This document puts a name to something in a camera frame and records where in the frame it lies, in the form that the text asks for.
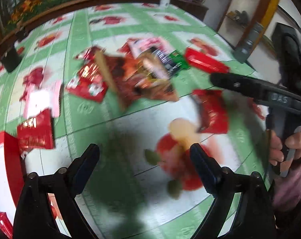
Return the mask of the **person's right hand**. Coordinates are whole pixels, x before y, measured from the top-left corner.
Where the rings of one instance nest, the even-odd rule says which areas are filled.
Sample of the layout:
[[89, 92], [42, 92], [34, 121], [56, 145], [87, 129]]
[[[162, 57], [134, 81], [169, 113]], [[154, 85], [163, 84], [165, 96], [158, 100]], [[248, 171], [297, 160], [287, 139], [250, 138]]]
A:
[[[301, 132], [294, 133], [285, 140], [285, 146], [289, 149], [295, 149], [294, 160], [301, 158]], [[284, 156], [282, 152], [283, 144], [280, 138], [274, 131], [271, 130], [270, 139], [270, 155], [269, 162], [271, 165], [276, 166], [283, 162]]]

